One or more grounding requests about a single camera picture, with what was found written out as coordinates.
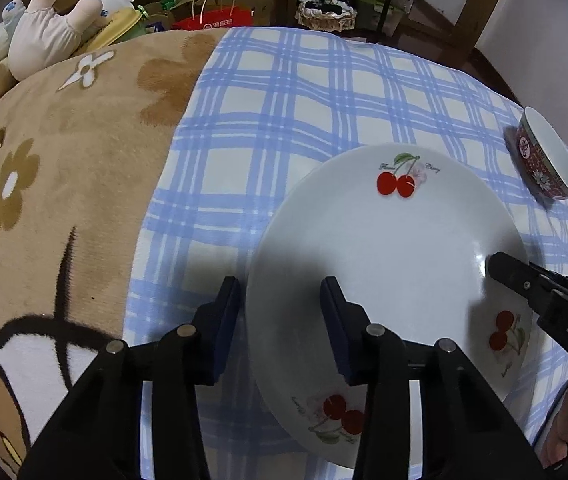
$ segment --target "red bowl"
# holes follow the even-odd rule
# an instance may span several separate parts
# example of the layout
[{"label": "red bowl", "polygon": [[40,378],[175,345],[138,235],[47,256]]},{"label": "red bowl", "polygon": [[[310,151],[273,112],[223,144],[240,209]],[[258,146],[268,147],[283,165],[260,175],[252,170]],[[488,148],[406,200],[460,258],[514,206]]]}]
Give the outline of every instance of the red bowl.
[{"label": "red bowl", "polygon": [[533,108],[524,108],[515,141],[539,190],[555,200],[568,199],[568,150],[548,121]]}]

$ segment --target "red shopping bag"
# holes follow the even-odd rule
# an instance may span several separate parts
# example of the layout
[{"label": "red shopping bag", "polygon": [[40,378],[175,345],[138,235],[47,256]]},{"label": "red shopping bag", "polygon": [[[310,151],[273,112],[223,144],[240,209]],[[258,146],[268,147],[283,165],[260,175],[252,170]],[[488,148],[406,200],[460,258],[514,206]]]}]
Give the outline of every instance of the red shopping bag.
[{"label": "red shopping bag", "polygon": [[171,28],[180,28],[182,30],[202,30],[205,28],[218,27],[250,27],[253,25],[253,14],[251,9],[241,9],[235,7],[235,0],[231,7],[207,10],[204,12],[206,1],[202,3],[200,15],[195,16],[195,0],[191,4],[191,17],[184,18],[179,22],[173,23]]}]

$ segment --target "bowl rim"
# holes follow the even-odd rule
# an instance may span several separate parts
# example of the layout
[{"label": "bowl rim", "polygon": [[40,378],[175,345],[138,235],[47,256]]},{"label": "bowl rim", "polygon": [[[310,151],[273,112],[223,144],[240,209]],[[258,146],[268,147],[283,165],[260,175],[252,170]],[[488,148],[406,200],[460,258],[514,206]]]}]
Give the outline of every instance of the bowl rim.
[{"label": "bowl rim", "polygon": [[533,117],[535,117],[536,120],[541,120],[542,124],[545,124],[550,129],[550,132],[552,132],[552,134],[554,134],[555,138],[557,138],[557,140],[559,141],[559,145],[563,148],[564,152],[566,153],[567,158],[568,158],[568,147],[565,144],[565,142],[562,140],[562,138],[557,134],[553,125],[548,122],[548,120],[544,117],[544,115],[542,115],[540,112],[538,112],[537,110],[535,110],[535,108],[533,108],[531,106],[526,106],[524,108],[523,117],[526,119],[526,124],[528,125],[528,133],[530,135],[532,135],[533,137],[535,137],[535,140],[538,142],[538,145],[542,149],[542,152],[544,153],[544,156],[548,160],[548,163],[551,165],[551,167],[553,168],[553,171],[555,172],[557,177],[560,179],[562,184],[564,184],[566,186],[566,189],[568,190],[568,182],[567,182],[568,174],[567,175],[560,174],[560,172],[557,169],[557,164],[554,164],[553,159],[551,158],[551,156],[549,156],[548,151],[544,149],[544,146],[540,142],[539,137],[536,136],[535,131],[533,131],[533,126],[530,124],[530,120],[529,120],[530,114]]}]

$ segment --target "red cherry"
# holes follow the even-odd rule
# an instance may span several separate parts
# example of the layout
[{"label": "red cherry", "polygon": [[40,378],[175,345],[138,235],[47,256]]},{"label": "red cherry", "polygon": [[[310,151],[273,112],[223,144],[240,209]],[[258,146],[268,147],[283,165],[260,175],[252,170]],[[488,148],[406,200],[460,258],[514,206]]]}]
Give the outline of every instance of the red cherry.
[{"label": "red cherry", "polygon": [[381,195],[390,195],[397,187],[397,179],[393,173],[385,171],[378,176],[378,191]]},{"label": "red cherry", "polygon": [[411,175],[402,175],[397,179],[397,192],[401,197],[408,198],[415,191],[415,181]]},{"label": "red cherry", "polygon": [[515,316],[509,310],[501,311],[495,318],[495,326],[500,332],[506,332],[510,327],[513,326],[513,321],[515,321]]},{"label": "red cherry", "polygon": [[341,395],[332,395],[324,401],[324,413],[332,420],[340,420],[346,413],[346,400]]},{"label": "red cherry", "polygon": [[364,413],[360,410],[349,410],[344,413],[342,427],[352,435],[360,434],[364,429]]},{"label": "red cherry", "polygon": [[493,332],[488,339],[488,346],[491,347],[491,350],[499,352],[506,346],[507,339],[505,332]]}]

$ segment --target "table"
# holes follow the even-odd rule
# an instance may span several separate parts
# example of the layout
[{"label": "table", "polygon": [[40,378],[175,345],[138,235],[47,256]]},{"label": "table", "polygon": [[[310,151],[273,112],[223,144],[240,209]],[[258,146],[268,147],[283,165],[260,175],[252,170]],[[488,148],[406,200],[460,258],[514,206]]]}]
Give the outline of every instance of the table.
[{"label": "table", "polygon": [[[504,202],[529,259],[568,275],[568,204],[536,202],[507,149],[521,114],[471,76],[389,47],[308,30],[231,29],[197,82],[148,206],[126,341],[155,340],[190,321],[225,275],[245,281],[291,187],[362,144],[419,144],[465,164]],[[568,355],[532,334],[506,400],[527,437],[567,377]],[[350,478],[350,470],[302,449],[269,413],[251,376],[241,316],[226,371],[215,387],[198,390],[198,405],[214,479]],[[144,478],[152,477],[149,420],[146,406]]]}]

